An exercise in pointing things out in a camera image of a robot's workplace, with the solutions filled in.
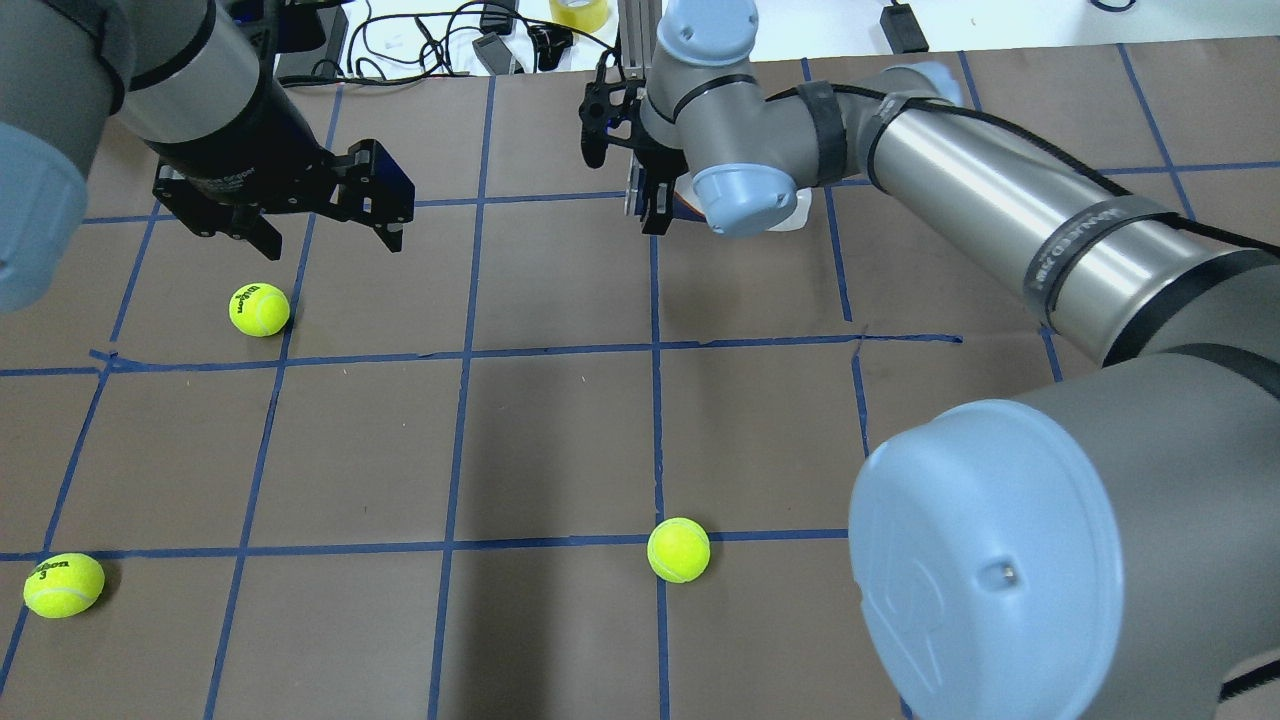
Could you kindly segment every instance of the yellow tennis ball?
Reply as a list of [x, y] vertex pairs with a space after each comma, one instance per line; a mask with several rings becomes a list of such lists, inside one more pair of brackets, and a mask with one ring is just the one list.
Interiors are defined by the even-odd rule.
[[36, 565], [22, 587], [22, 600], [41, 618], [69, 618], [93, 605], [105, 583], [97, 560], [65, 552]]
[[707, 530], [689, 518], [664, 520], [649, 534], [649, 566], [668, 583], [687, 583], [712, 560]]
[[274, 284], [250, 283], [232, 295], [228, 311], [239, 332], [266, 337], [289, 322], [289, 299]]

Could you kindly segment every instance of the blue tape grid line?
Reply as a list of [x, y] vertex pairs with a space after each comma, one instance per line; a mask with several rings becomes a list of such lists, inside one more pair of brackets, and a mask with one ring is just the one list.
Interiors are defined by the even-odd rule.
[[[745, 337], [724, 340], [675, 340], [658, 343], [659, 350], [709, 350], [732, 347], [780, 347], [795, 345], [846, 345], [852, 342], [945, 342], [960, 345], [963, 336], [948, 333], [913, 333], [913, 334], [820, 334], [820, 336], [795, 336], [795, 337]], [[552, 355], [595, 355], [613, 352], [652, 352], [653, 343], [612, 343], [612, 345], [568, 345], [559, 347], [516, 347], [503, 350], [472, 350], [471, 359], [489, 357], [545, 357]], [[357, 363], [422, 363], [435, 360], [461, 360], [463, 351], [442, 351], [430, 354], [392, 352], [385, 355], [330, 355], [324, 357], [288, 357], [284, 365], [288, 368], [298, 365], [351, 365]], [[100, 350], [91, 350], [90, 356], [106, 361], [111, 359], [113, 374], [131, 373], [227, 373], [236, 370], [260, 370], [264, 368], [276, 368], [279, 360], [247, 360], [239, 363], [142, 363], [109, 355]], [[92, 375], [95, 368], [31, 368], [0, 370], [0, 377], [26, 377], [26, 375]]]
[[[97, 406], [102, 400], [102, 391], [106, 389], [106, 380], [110, 374], [110, 363], [97, 374], [97, 387], [93, 389], [93, 398], [84, 413], [84, 421], [81, 423], [79, 434], [76, 437], [76, 446], [72, 448], [70, 459], [67, 461], [67, 470], [63, 473], [63, 482], [58, 488], [58, 498], [54, 501], [54, 510], [45, 529], [45, 539], [38, 553], [41, 557], [49, 555], [49, 548], [54, 543], [54, 533], [58, 532], [58, 520], [63, 515], [63, 506], [67, 502], [67, 495], [70, 492], [72, 478], [76, 477], [76, 466], [79, 464], [81, 451], [84, 448], [84, 438], [93, 424], [93, 415], [97, 413]], [[5, 650], [4, 664], [0, 665], [0, 694], [4, 694], [5, 684], [9, 682], [9, 670], [13, 669], [13, 660], [18, 653], [18, 642], [22, 641], [22, 630], [27, 625], [27, 606], [23, 605], [22, 610], [18, 611], [13, 632], [9, 634], [9, 647]]]
[[[333, 110], [329, 113], [329, 131], [325, 135], [325, 149], [333, 147], [333, 137], [338, 129], [338, 115], [342, 111], [342, 88], [339, 87], [333, 96]], [[294, 307], [291, 310], [297, 311], [298, 297], [302, 293], [302, 282], [306, 277], [307, 259], [311, 256], [311, 238], [315, 233], [316, 217], [311, 214], [307, 218], [307, 229], [302, 240], [302, 252], [298, 258], [297, 274], [293, 278], [293, 293], [289, 296]], [[214, 711], [218, 706], [218, 689], [221, 684], [223, 667], [227, 662], [227, 647], [230, 643], [232, 624], [236, 620], [236, 603], [239, 600], [239, 585], [244, 577], [244, 559], [247, 557], [246, 550], [248, 548], [250, 537], [253, 533], [253, 518], [257, 512], [257, 496], [262, 486], [262, 470], [266, 466], [268, 448], [271, 443], [271, 430], [275, 427], [275, 410], [279, 406], [280, 391], [284, 387], [284, 373], [288, 369], [289, 359], [289, 341], [293, 338], [293, 325], [289, 324], [284, 328], [284, 334], [280, 338], [280, 355], [275, 363], [275, 382], [271, 387], [271, 400], [266, 407], [266, 418], [262, 421], [262, 439], [259, 443], [257, 459], [253, 464], [253, 478], [250, 483], [248, 501], [244, 507], [244, 521], [241, 525], [241, 539], [238, 546], [238, 553], [236, 555], [236, 569], [232, 573], [230, 589], [227, 593], [227, 610], [223, 614], [223, 628], [218, 638], [218, 651], [214, 655], [214, 669], [209, 678], [209, 694], [205, 698], [205, 720], [212, 720]]]
[[965, 55], [964, 50], [956, 53], [960, 59], [960, 72], [964, 73], [964, 82], [969, 86], [969, 101], [973, 102], [973, 109], [982, 111], [982, 96], [978, 95], [978, 83], [973, 79], [973, 70], [969, 68], [969, 56]]
[[858, 428], [863, 439], [863, 457], [870, 457], [870, 442], [867, 439], [867, 391], [863, 387], [863, 359], [859, 352], [854, 352], [850, 368], [854, 374], [854, 397], [858, 401]]
[[480, 182], [476, 187], [475, 236], [471, 249], [471, 288], [467, 296], [467, 329], [462, 346], [462, 377], [458, 382], [458, 414], [453, 430], [453, 468], [449, 473], [449, 505], [444, 523], [444, 556], [440, 561], [440, 587], [435, 606], [435, 641], [431, 646], [431, 679], [428, 687], [426, 716], [434, 720], [440, 707], [440, 675], [444, 671], [444, 633], [449, 610], [449, 580], [453, 570], [454, 532], [458, 520], [458, 486], [462, 478], [463, 433], [467, 420], [467, 392], [471, 384], [471, 357], [475, 345], [476, 296], [480, 291], [480, 255], [484, 237], [485, 187], [489, 182], [489, 142], [493, 135], [493, 106], [497, 79], [489, 77], [489, 92], [484, 110], [484, 135], [480, 147]]
[[1053, 373], [1053, 382], [1062, 382], [1062, 365], [1057, 361], [1057, 346], [1053, 341], [1053, 331], [1041, 325], [1041, 340], [1044, 341], [1044, 352], [1048, 355], [1048, 369]]
[[124, 314], [129, 309], [129, 301], [133, 300], [133, 288], [138, 284], [138, 273], [142, 272], [142, 259], [147, 254], [147, 247], [151, 245], [151, 233], [156, 229], [156, 218], [160, 217], [160, 201], [156, 200], [155, 205], [151, 206], [151, 214], [147, 215], [147, 227], [142, 231], [142, 242], [138, 243], [138, 254], [133, 259], [133, 269], [129, 270], [129, 282], [124, 286], [124, 296], [120, 299], [120, 310], [115, 314], [115, 324], [111, 325], [111, 342], [120, 340], [120, 328], [124, 327]]
[[[1151, 176], [1151, 174], [1164, 174], [1172, 169], [1176, 173], [1212, 173], [1221, 170], [1263, 170], [1280, 168], [1280, 160], [1261, 160], [1256, 163], [1207, 163], [1207, 164], [1192, 164], [1192, 165], [1171, 165], [1171, 167], [1137, 167], [1137, 168], [1100, 168], [1105, 176]], [[870, 187], [870, 181], [863, 177], [845, 178], [840, 182], [832, 183], [831, 187]], [[626, 197], [622, 191], [604, 191], [604, 192], [567, 192], [558, 195], [512, 195], [507, 197], [486, 197], [484, 199], [485, 205], [499, 205], [499, 204], [515, 204], [515, 202], [557, 202], [563, 200], [621, 200]], [[458, 197], [458, 199], [438, 199], [438, 200], [417, 200], [413, 202], [415, 208], [443, 208], [443, 206], [456, 206], [456, 205], [480, 205], [481, 200], [479, 197]], [[120, 215], [120, 217], [105, 217], [105, 218], [86, 218], [83, 224], [86, 225], [101, 225], [101, 224], [116, 224], [116, 223], [146, 223], [151, 220], [150, 215]], [[166, 223], [169, 220], [175, 220], [173, 215], [157, 214], [155, 222]]]
[[1151, 105], [1147, 102], [1147, 94], [1142, 91], [1142, 83], [1138, 81], [1138, 73], [1133, 69], [1133, 60], [1129, 59], [1129, 49], [1124, 44], [1116, 45], [1116, 51], [1120, 53], [1120, 60], [1124, 63], [1124, 72], [1129, 76], [1129, 83], [1133, 86], [1134, 94], [1138, 96], [1138, 104], [1142, 106], [1142, 114], [1147, 118], [1147, 127], [1151, 128], [1151, 136], [1156, 140], [1156, 147], [1160, 149], [1160, 156], [1165, 160], [1165, 172], [1169, 173], [1169, 178], [1174, 181], [1174, 190], [1178, 191], [1178, 200], [1183, 204], [1183, 213], [1192, 220], [1196, 219], [1196, 211], [1192, 209], [1190, 200], [1187, 199], [1187, 191], [1183, 188], [1183, 181], [1178, 177], [1178, 170], [1174, 168], [1174, 159], [1169, 154], [1169, 147], [1165, 145], [1165, 137], [1160, 133], [1160, 124], [1156, 122], [1156, 115], [1151, 111]]
[[[841, 539], [849, 537], [845, 528], [801, 528], [794, 530], [721, 530], [707, 533], [712, 542], [778, 542], [795, 539]], [[530, 550], [547, 547], [598, 547], [639, 546], [649, 542], [645, 533], [603, 536], [561, 536], [539, 538], [454, 539], [417, 542], [372, 542], [342, 544], [271, 544], [225, 547], [159, 547], [128, 550], [86, 550], [84, 555], [97, 560], [189, 560], [209, 557], [296, 557], [339, 555], [396, 555], [406, 552], [444, 552], [449, 544], [454, 552], [493, 552], [500, 550]], [[46, 550], [31, 552], [0, 552], [0, 562], [36, 562], [49, 556]]]
[[[653, 519], [654, 525], [667, 519], [667, 493], [663, 488], [662, 455], [662, 305], [659, 302], [658, 236], [649, 236], [649, 341], [653, 354]], [[654, 577], [654, 600], [658, 628], [658, 716], [671, 720], [671, 653], [667, 634], [667, 583]]]

